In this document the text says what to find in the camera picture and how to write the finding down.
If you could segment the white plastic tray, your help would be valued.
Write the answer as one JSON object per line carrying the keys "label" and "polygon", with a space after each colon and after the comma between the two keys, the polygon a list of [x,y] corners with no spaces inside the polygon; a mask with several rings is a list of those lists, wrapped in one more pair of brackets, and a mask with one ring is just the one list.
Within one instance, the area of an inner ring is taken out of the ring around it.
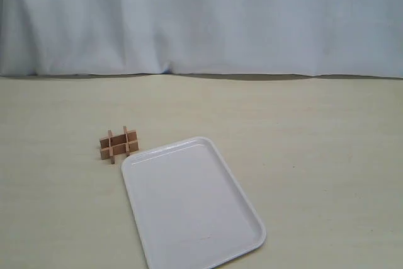
{"label": "white plastic tray", "polygon": [[149,268],[214,268],[265,242],[262,220],[206,137],[132,154],[121,171]]}

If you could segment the white cloth backdrop curtain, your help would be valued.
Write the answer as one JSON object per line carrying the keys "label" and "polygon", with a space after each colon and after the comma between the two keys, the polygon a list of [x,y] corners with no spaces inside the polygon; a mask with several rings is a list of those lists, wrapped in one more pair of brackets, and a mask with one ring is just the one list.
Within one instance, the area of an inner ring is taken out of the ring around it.
{"label": "white cloth backdrop curtain", "polygon": [[1,74],[402,76],[402,0],[1,0]]}

